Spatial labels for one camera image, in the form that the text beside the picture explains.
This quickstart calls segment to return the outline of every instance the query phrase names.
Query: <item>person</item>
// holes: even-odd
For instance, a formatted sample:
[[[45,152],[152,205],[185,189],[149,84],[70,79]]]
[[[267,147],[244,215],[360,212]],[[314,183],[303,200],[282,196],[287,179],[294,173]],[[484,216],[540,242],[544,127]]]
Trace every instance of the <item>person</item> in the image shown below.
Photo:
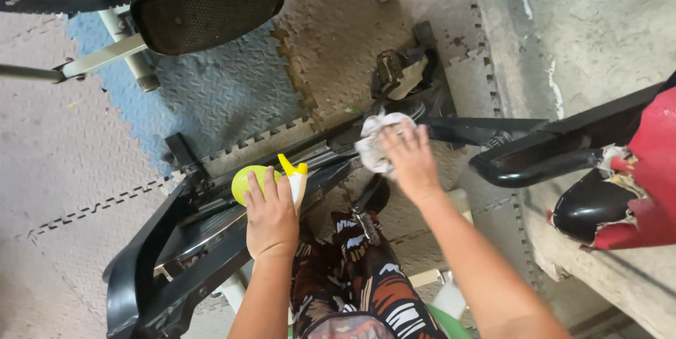
[[[537,294],[456,211],[437,179],[425,126],[380,137],[398,185],[439,242],[484,339],[570,339]],[[387,240],[371,245],[348,213],[333,213],[332,243],[316,240],[293,210],[289,180],[253,173],[245,194],[253,274],[228,339],[283,338],[291,300],[294,338],[446,338]]]

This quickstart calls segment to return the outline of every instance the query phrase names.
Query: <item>yellow trigger sprayer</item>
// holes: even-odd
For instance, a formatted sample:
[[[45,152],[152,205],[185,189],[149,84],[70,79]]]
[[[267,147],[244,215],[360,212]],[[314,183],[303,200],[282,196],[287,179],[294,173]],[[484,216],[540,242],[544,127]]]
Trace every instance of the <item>yellow trigger sprayer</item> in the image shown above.
[[[305,196],[305,187],[308,183],[308,164],[299,163],[298,168],[293,167],[291,162],[284,157],[284,154],[278,154],[279,162],[282,164],[282,169],[286,173],[286,176],[289,177],[289,182],[292,185],[292,198],[293,198],[293,207],[298,214],[298,209],[300,208],[301,203],[303,202],[303,197]],[[263,177],[265,175],[265,166],[253,165],[247,166],[244,169],[241,169],[237,174],[232,178],[232,195],[235,200],[242,206],[246,206],[244,202],[244,191],[249,189],[249,182],[247,180],[247,174],[249,171],[253,171],[256,174],[256,180],[260,189],[263,191],[265,196],[265,186],[263,184]],[[282,174],[279,171],[275,171],[275,182],[277,182],[282,177]]]

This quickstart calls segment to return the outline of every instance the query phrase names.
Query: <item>cleaning cloth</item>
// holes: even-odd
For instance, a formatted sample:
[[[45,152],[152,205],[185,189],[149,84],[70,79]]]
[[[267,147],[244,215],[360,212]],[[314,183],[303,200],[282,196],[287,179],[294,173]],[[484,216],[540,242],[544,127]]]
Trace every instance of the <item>cleaning cloth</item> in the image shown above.
[[[383,174],[387,179],[392,181],[396,178],[394,167],[389,162],[387,154],[380,145],[378,136],[385,127],[392,127],[399,136],[402,136],[403,129],[401,122],[404,120],[407,120],[412,127],[415,127],[416,124],[413,119],[403,113],[385,114],[381,112],[375,116],[368,117],[364,121],[364,127],[362,128],[361,136],[363,139],[354,144],[354,148],[359,153],[359,157],[361,157],[365,168],[376,174]]]

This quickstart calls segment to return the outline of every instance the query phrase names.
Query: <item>foot pedal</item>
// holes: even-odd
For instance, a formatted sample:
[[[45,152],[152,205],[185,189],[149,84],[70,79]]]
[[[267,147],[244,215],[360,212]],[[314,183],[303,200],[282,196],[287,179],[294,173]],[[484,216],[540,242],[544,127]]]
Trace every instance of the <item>foot pedal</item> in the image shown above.
[[[143,40],[177,56],[223,45],[271,19],[284,0],[138,0],[131,5]]]

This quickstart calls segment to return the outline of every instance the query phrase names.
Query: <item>patterned pants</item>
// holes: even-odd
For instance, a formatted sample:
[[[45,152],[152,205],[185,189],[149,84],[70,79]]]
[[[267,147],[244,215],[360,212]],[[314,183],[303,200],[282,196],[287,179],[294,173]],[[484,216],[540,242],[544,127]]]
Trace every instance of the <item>patterned pants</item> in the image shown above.
[[[371,217],[379,230],[375,214]],[[360,311],[399,339],[446,338],[382,233],[381,244],[373,246],[350,213],[333,212],[331,218],[334,244],[301,226],[292,270],[293,337],[329,314]]]

